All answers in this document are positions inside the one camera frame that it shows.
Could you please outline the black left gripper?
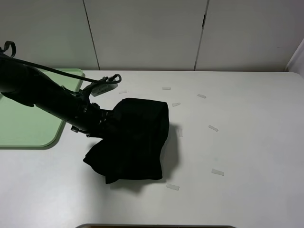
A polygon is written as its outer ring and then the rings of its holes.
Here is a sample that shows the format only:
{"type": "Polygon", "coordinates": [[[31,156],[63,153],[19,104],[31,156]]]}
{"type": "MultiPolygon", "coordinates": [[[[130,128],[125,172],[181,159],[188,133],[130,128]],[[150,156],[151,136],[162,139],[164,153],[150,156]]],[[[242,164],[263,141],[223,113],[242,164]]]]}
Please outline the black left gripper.
{"type": "Polygon", "coordinates": [[[76,106],[72,111],[71,131],[83,133],[87,137],[104,138],[116,133],[116,113],[101,109],[83,95],[71,95],[76,106]]]}

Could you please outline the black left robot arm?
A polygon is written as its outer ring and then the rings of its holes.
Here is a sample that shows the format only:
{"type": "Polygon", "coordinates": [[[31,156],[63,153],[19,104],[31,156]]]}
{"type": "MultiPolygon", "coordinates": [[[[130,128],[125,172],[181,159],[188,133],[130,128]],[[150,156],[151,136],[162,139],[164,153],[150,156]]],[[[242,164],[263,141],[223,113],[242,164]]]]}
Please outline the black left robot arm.
{"type": "Polygon", "coordinates": [[[71,130],[88,137],[103,138],[113,134],[121,115],[101,109],[91,103],[92,90],[105,84],[106,78],[74,92],[58,85],[35,67],[18,63],[11,58],[0,60],[0,92],[22,105],[38,107],[72,125],[71,130]]]}

